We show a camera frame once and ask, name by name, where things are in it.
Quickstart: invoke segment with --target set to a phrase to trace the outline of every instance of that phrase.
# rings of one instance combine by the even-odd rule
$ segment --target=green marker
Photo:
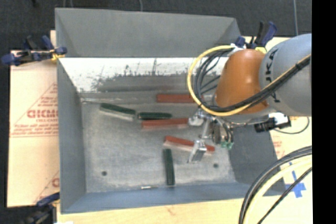
[[[133,121],[135,118],[135,110],[124,108],[122,106],[108,104],[108,103],[101,103],[100,104],[100,111],[106,112],[111,116],[116,118],[120,118],[123,120]]]
[[[162,113],[162,112],[140,112],[138,114],[139,120],[165,120],[171,119],[172,114],[170,113]]]

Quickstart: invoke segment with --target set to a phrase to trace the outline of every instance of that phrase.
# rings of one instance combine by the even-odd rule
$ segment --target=blue clamp
[[[66,47],[54,48],[51,40],[47,36],[42,36],[42,41],[45,45],[47,52],[32,52],[32,47],[37,47],[33,42],[31,36],[28,36],[23,43],[24,50],[19,51],[16,55],[6,54],[1,57],[1,62],[3,65],[7,66],[19,66],[29,62],[42,61],[47,59],[57,59],[58,57],[64,56],[68,50]]]
[[[260,22],[259,31],[257,37],[254,39],[252,37],[249,43],[244,43],[247,49],[260,49],[265,50],[266,44],[274,37],[277,32],[277,27],[274,23],[268,22],[268,25],[265,25],[264,22]]]
[[[268,25],[265,26],[264,22],[260,22],[259,32],[256,39],[254,40],[254,43],[258,47],[265,47],[267,42],[274,37],[277,31],[278,29],[274,23],[268,22]]]

